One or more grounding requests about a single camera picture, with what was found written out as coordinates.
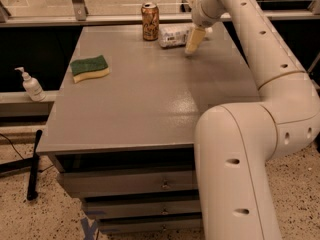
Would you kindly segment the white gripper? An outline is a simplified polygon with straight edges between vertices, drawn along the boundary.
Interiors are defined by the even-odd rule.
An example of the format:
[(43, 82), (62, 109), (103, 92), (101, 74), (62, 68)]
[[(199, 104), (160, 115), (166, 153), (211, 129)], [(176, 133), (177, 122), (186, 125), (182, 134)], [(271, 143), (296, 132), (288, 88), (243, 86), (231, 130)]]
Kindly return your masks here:
[(199, 0), (186, 0), (186, 2), (191, 8), (192, 21), (198, 26), (190, 29), (185, 46), (185, 53), (191, 55), (197, 50), (206, 35), (206, 30), (204, 28), (211, 27), (214, 22), (212, 18), (204, 13)]

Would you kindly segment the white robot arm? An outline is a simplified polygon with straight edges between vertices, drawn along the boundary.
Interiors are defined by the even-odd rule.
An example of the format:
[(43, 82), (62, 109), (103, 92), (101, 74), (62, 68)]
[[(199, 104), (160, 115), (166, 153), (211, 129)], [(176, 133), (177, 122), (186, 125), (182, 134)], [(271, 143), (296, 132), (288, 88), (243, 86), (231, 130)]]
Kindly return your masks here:
[(320, 100), (307, 72), (256, 0), (188, 0), (193, 53), (229, 13), (261, 97), (208, 109), (195, 129), (195, 164), (206, 240), (282, 240), (265, 163), (308, 146)]

